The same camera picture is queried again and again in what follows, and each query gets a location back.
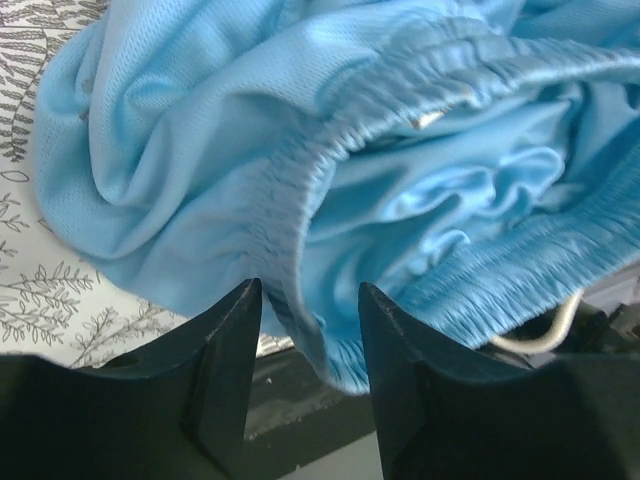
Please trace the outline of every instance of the leaf pattern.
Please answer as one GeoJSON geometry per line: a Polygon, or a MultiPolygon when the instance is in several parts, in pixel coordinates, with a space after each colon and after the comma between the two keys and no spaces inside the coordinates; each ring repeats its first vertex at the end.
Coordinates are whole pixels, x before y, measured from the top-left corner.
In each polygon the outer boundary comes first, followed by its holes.
{"type": "MultiPolygon", "coordinates": [[[[0,0],[0,349],[99,366],[185,321],[117,290],[54,237],[25,165],[39,79],[107,0],[0,0]]],[[[292,346],[262,335],[258,355],[292,346]]]]}

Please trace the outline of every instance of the white drawstring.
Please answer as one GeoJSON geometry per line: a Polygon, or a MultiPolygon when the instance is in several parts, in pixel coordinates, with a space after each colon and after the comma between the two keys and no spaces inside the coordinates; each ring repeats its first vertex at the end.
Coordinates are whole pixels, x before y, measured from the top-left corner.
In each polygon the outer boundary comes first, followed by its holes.
{"type": "Polygon", "coordinates": [[[542,337],[535,340],[511,340],[497,336],[493,337],[490,343],[502,350],[520,355],[537,355],[550,352],[560,346],[567,338],[583,293],[583,290],[578,290],[564,302],[558,309],[558,313],[556,313],[551,323],[551,328],[542,337]]]}

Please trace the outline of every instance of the shiny satin lining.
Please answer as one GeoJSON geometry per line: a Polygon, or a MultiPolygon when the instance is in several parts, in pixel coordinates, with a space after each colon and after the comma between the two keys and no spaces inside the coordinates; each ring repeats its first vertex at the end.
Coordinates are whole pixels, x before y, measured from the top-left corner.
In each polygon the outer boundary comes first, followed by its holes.
{"type": "Polygon", "coordinates": [[[612,141],[640,116],[634,88],[572,82],[479,111],[457,107],[423,131],[401,125],[372,142],[378,148],[354,153],[338,166],[307,237],[310,308],[357,323],[361,282],[398,297],[457,247],[573,205],[602,180],[592,176],[593,119],[609,119],[597,126],[598,142],[612,141]]]}

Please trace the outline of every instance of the elastic waistband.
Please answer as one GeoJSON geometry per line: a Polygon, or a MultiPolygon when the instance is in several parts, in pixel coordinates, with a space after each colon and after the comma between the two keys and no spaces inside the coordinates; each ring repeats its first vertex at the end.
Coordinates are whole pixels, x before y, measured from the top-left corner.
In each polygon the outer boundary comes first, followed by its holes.
{"type": "MultiPolygon", "coordinates": [[[[374,63],[330,89],[333,113],[324,121],[306,120],[265,163],[252,193],[252,257],[280,320],[318,372],[353,393],[368,389],[360,338],[323,337],[322,323],[301,292],[306,234],[318,192],[336,164],[393,127],[450,105],[483,108],[524,89],[578,79],[637,83],[640,72],[640,54],[632,51],[502,37],[469,18],[415,21],[378,53],[374,63]],[[319,365],[321,358],[326,361],[319,365]]],[[[531,219],[508,233],[500,248],[489,242],[463,248],[396,300],[470,346],[496,333],[497,311],[524,321],[551,307],[630,259],[640,246],[640,216],[633,213],[640,200],[639,157],[640,149],[634,150],[620,164],[626,172],[614,172],[574,211],[531,219]],[[582,240],[575,238],[577,228],[582,240]],[[598,242],[603,229],[616,233],[615,239],[608,236],[617,242],[615,251],[611,241],[598,242]],[[563,241],[567,235],[571,241],[563,241]],[[534,242],[535,251],[528,248],[534,242]],[[540,248],[550,255],[544,262],[540,248]],[[495,284],[485,285],[489,278],[497,278],[505,293],[489,295],[496,291],[495,284]]]]}

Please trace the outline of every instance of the garment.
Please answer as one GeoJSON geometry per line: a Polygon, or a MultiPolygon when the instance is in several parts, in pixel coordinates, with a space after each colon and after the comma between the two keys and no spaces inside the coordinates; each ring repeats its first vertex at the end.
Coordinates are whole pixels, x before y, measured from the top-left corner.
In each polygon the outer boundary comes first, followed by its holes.
{"type": "Polygon", "coordinates": [[[639,256],[638,84],[628,0],[111,0],[40,83],[36,195],[178,313],[261,278],[362,393],[362,281],[477,347],[639,256]]]}

